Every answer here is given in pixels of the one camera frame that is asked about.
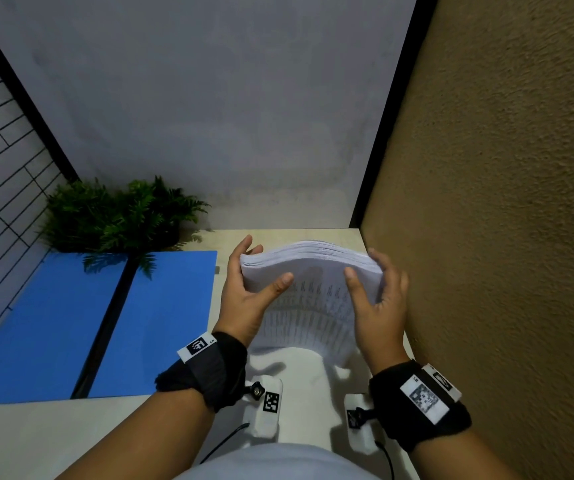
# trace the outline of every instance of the wrist-mounted device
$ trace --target wrist-mounted device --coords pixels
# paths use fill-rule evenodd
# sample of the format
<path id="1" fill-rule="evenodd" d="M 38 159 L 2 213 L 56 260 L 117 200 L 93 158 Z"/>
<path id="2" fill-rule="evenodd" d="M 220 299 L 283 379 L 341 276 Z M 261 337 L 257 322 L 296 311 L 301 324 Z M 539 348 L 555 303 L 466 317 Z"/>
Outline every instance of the wrist-mounted device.
<path id="1" fill-rule="evenodd" d="M 389 438 L 406 452 L 438 436 L 471 426 L 462 394 L 429 364 L 415 360 L 389 367 L 369 381 L 374 414 Z"/>
<path id="2" fill-rule="evenodd" d="M 218 412 L 238 402 L 245 392 L 247 348 L 231 335 L 203 333 L 178 351 L 179 360 L 156 378 L 156 390 L 195 389 L 207 407 Z"/>

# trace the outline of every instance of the blue panel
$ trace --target blue panel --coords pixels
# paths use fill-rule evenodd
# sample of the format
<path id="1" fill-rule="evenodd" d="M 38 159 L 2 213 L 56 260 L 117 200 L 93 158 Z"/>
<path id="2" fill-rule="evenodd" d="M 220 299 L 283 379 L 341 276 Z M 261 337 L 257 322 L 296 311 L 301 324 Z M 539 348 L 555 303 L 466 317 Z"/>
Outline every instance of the blue panel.
<path id="1" fill-rule="evenodd" d="M 49 254 L 0 327 L 0 403 L 68 399 L 124 268 Z"/>
<path id="2" fill-rule="evenodd" d="M 154 253 L 134 277 L 89 397 L 151 394 L 176 351 L 207 331 L 216 251 Z"/>

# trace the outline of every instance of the stack of paper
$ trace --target stack of paper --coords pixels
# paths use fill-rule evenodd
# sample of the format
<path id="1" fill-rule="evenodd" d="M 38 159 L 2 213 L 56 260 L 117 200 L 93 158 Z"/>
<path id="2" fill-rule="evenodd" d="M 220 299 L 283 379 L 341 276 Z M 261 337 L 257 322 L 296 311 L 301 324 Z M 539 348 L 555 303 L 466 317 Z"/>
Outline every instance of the stack of paper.
<path id="1" fill-rule="evenodd" d="M 344 365 L 356 347 L 353 305 L 343 270 L 355 269 L 371 303 L 379 298 L 382 270 L 369 256 L 323 241 L 301 241 L 243 255 L 245 288 L 258 292 L 283 273 L 294 283 L 265 312 L 253 349 L 303 347 Z"/>

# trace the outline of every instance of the green plant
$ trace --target green plant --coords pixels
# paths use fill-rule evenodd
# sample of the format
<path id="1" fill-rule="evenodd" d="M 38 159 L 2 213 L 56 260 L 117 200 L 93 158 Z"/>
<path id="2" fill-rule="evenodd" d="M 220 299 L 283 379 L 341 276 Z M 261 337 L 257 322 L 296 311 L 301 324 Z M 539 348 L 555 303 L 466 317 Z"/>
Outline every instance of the green plant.
<path id="1" fill-rule="evenodd" d="M 134 180 L 127 191 L 110 193 L 95 181 L 59 185 L 48 197 L 44 239 L 64 253 L 86 253 L 86 271 L 93 271 L 108 253 L 125 253 L 139 260 L 151 277 L 158 251 L 178 242 L 182 221 L 198 221 L 197 212 L 209 204 L 182 189 L 168 189 L 161 177 L 153 183 Z"/>

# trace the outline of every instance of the black wristband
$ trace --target black wristband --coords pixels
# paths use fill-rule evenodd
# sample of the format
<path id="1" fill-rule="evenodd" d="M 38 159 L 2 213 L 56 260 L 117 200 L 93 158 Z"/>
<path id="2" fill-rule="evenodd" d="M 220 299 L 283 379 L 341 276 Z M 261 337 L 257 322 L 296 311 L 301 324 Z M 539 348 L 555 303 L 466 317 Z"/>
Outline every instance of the black wristband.
<path id="1" fill-rule="evenodd" d="M 205 348 L 187 363 L 177 360 L 156 378 L 156 390 L 170 392 L 195 389 L 205 404 L 218 412 L 243 397 L 247 348 L 227 333 L 213 334 L 216 344 Z"/>
<path id="2" fill-rule="evenodd" d="M 401 390 L 414 375 L 419 379 L 419 387 L 424 385 L 428 389 L 425 394 L 449 407 L 449 411 L 436 424 L 428 419 L 427 411 L 422 411 Z M 369 392 L 376 417 L 387 436 L 396 440 L 406 452 L 413 451 L 422 441 L 455 435 L 471 426 L 471 417 L 464 404 L 453 401 L 415 360 L 389 367 L 373 376 L 369 381 Z"/>

